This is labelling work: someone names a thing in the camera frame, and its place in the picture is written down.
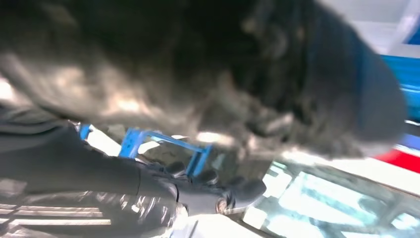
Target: blue metal bracket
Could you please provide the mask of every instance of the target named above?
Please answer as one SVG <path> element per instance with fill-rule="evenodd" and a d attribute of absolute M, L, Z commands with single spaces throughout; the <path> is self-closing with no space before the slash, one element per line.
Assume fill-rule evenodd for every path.
<path fill-rule="evenodd" d="M 90 124 L 80 125 L 80 128 L 79 128 L 80 139 L 86 140 L 88 138 L 89 132 L 91 132 L 90 126 L 91 126 Z"/>
<path fill-rule="evenodd" d="M 206 165 L 207 157 L 211 151 L 211 145 L 206 146 L 201 152 L 196 151 L 191 157 L 191 161 L 187 167 L 187 175 L 197 176 L 199 175 Z"/>
<path fill-rule="evenodd" d="M 127 133 L 122 140 L 119 156 L 135 159 L 138 154 L 140 145 L 143 144 L 145 138 L 146 137 L 144 136 L 144 131 L 128 128 Z"/>
<path fill-rule="evenodd" d="M 138 129 L 129 128 L 124 137 L 124 140 L 122 141 L 121 152 L 119 155 L 121 157 L 135 159 L 138 154 L 140 145 L 143 144 L 147 136 L 159 138 L 169 143 L 179 145 L 194 151 L 195 153 L 187 167 L 187 175 L 189 176 L 196 176 L 201 173 L 206 164 L 207 157 L 211 151 L 211 145 L 202 148 L 182 140 L 177 140 L 171 136 L 159 134 L 154 131 L 141 131 Z"/>

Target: white wall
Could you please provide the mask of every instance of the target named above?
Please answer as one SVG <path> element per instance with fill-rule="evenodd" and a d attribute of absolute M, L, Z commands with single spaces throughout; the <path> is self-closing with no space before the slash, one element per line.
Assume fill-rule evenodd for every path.
<path fill-rule="evenodd" d="M 343 16 L 376 52 L 420 58 L 420 47 L 403 44 L 416 27 L 420 0 L 319 0 Z"/>

